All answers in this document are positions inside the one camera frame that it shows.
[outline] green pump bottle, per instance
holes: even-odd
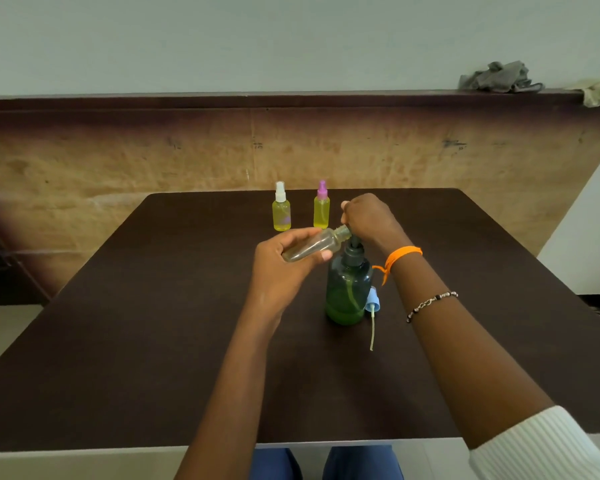
[[[326,312],[331,320],[340,325],[362,320],[373,272],[360,238],[353,235],[342,254],[329,263]]]

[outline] clear plastic bottle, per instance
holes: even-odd
[[[330,250],[336,252],[340,250],[343,241],[350,237],[351,231],[347,226],[340,226],[336,230],[327,228],[309,238],[309,240],[283,252],[282,257],[285,261],[293,262],[317,251]]]
[[[329,227],[329,197],[327,196],[327,182],[320,181],[318,195],[313,199],[313,227],[327,229]]]
[[[354,325],[365,314],[373,268],[359,238],[353,236],[341,255],[329,263],[327,316],[340,325]]]
[[[273,229],[280,232],[291,229],[291,204],[287,200],[284,182],[276,182],[276,199],[271,207],[273,209]]]

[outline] blue jeans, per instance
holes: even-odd
[[[335,446],[324,464],[322,480],[404,480],[391,445]],[[249,480],[302,480],[288,448],[253,452]]]

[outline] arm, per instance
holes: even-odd
[[[343,209],[343,222],[360,238],[374,242],[385,257],[412,245],[389,208],[375,195],[343,202]],[[407,312],[450,291],[417,253],[398,259],[391,273]],[[412,325],[470,449],[553,405],[458,299],[448,297],[424,307]]]
[[[247,300],[176,480],[247,478],[260,421],[269,341],[304,278],[332,256],[323,251],[288,263],[281,254],[320,231],[287,231],[256,248]]]

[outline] floor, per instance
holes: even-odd
[[[39,306],[0,306],[0,355],[39,313]],[[600,435],[592,435],[600,448]],[[0,480],[162,480],[173,478],[184,447],[0,454]],[[292,448],[306,480],[320,479],[329,448]],[[393,443],[406,480],[475,480],[460,438]]]

